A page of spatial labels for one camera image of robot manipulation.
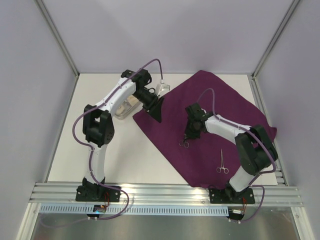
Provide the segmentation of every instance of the metal forceps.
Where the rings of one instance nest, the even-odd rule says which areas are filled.
[[[216,168],[216,172],[219,174],[222,172],[222,170],[225,174],[229,173],[229,169],[226,168],[224,165],[224,156],[222,155],[222,149],[221,149],[221,166]]]
[[[180,147],[185,147],[186,149],[189,148],[190,145],[189,145],[189,143],[187,142],[187,139],[188,139],[188,138],[185,137],[183,140],[181,140],[181,141],[179,142],[179,146],[180,146]]]

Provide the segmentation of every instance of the white table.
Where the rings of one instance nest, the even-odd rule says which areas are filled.
[[[254,97],[247,75],[218,75],[229,86],[251,103]],[[78,144],[72,136],[72,125],[83,113],[87,104],[95,105],[117,84],[119,74],[81,74],[63,127],[61,138],[52,163],[48,181],[81,182],[88,167],[87,147]],[[165,83],[175,88],[191,74],[165,74]],[[151,86],[155,87],[160,75],[152,74]],[[149,141],[133,120],[132,116],[141,110],[139,106],[124,120],[113,118],[115,135],[106,150],[104,165],[107,183],[131,184],[186,184],[186,181]],[[85,142],[82,120],[76,134]],[[277,185],[274,173],[260,176],[256,184]]]

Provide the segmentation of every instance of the purple cloth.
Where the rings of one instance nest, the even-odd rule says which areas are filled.
[[[189,148],[179,146],[184,138],[188,115],[185,108],[194,104],[207,88],[215,91],[215,112],[222,117],[243,125],[263,125],[270,139],[274,140],[277,129],[270,127],[266,117],[249,101],[216,75],[198,71],[164,97],[162,123],[152,119],[143,110],[133,119],[192,187],[225,188],[228,180],[240,167],[236,146],[228,140],[210,133],[201,133],[200,139],[187,140]],[[199,101],[201,108],[212,110],[212,94],[207,91]],[[221,165],[221,149],[224,167],[229,173],[217,173]]]

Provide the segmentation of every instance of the gray panel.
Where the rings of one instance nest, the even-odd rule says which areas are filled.
[[[75,78],[32,0],[0,1],[0,239],[42,181]]]
[[[258,75],[287,180],[320,239],[320,1],[304,0]]]
[[[255,208],[247,208],[250,215]],[[43,222],[62,225],[85,216],[48,214]],[[290,208],[262,208],[248,223],[231,223],[226,217],[133,216],[106,221],[85,221],[64,228],[45,228],[38,223],[32,240],[295,240],[297,230]]]
[[[292,0],[44,2],[82,73],[252,73]]]

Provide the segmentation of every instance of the ventilation grille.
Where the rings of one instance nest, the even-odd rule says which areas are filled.
[[[116,214],[123,208],[109,206],[105,214]],[[40,213],[60,214],[95,214],[93,204],[57,204],[43,203]],[[166,215],[166,216],[228,216],[226,206],[129,206],[125,214],[129,215]]]

